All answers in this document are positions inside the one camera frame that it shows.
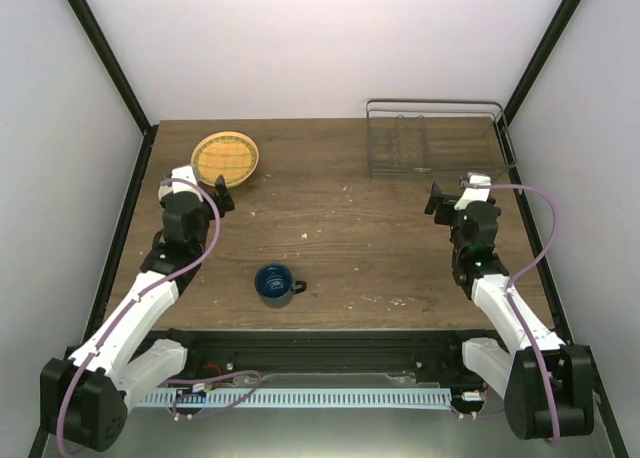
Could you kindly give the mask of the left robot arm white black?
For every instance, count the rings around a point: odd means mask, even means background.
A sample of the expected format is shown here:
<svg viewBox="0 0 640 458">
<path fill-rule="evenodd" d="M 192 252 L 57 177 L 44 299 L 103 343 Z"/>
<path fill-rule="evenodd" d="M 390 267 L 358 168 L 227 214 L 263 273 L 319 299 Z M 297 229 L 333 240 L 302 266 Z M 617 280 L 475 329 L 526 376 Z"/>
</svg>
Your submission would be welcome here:
<svg viewBox="0 0 640 458">
<path fill-rule="evenodd" d="M 129 413 L 162 382 L 174 375 L 191 382 L 203 373 L 203 355 L 176 339 L 136 351 L 212 253 L 234 201 L 222 176 L 206 190 L 191 166 L 173 169 L 158 199 L 162 228 L 124 299 L 85 343 L 41 371 L 40 424 L 63 457 L 74 454 L 69 443 L 107 450 Z"/>
</svg>

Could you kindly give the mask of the black wire dish rack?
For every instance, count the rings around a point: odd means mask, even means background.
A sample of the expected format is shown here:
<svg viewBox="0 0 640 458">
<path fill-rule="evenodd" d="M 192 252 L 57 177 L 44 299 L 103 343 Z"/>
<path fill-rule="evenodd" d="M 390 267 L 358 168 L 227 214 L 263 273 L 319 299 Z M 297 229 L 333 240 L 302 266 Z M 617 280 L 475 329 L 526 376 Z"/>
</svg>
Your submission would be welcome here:
<svg viewBox="0 0 640 458">
<path fill-rule="evenodd" d="M 517 164 L 503 106 L 490 100 L 373 98 L 365 104 L 373 177 L 497 179 Z"/>
</svg>

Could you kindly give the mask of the dark blue enamel mug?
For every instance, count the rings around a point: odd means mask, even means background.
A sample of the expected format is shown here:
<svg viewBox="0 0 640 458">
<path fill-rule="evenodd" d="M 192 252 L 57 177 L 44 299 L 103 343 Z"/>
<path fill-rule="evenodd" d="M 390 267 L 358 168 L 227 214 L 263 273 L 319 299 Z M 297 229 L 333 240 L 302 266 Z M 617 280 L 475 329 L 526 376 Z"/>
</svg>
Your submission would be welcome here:
<svg viewBox="0 0 640 458">
<path fill-rule="evenodd" d="M 295 280 L 283 264 L 272 263 L 261 267 L 254 278 L 254 287 L 261 300 L 270 308 L 287 306 L 297 294 L 307 289 L 307 283 Z"/>
</svg>

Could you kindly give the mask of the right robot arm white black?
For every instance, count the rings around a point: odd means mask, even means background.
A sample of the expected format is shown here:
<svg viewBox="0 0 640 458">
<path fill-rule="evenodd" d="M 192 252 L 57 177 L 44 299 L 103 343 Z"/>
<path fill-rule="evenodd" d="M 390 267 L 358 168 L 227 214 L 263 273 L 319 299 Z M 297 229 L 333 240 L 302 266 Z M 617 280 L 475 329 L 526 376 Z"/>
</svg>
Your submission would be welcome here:
<svg viewBox="0 0 640 458">
<path fill-rule="evenodd" d="M 461 195 L 433 185 L 425 212 L 450 230 L 452 275 L 491 321 L 499 337 L 473 338 L 444 356 L 447 374 L 479 375 L 502 399 L 506 420 L 522 440 L 556 443 L 594 430 L 594 371 L 587 347 L 549 329 L 520 296 L 495 247 L 501 211 L 487 175 L 469 174 Z"/>
</svg>

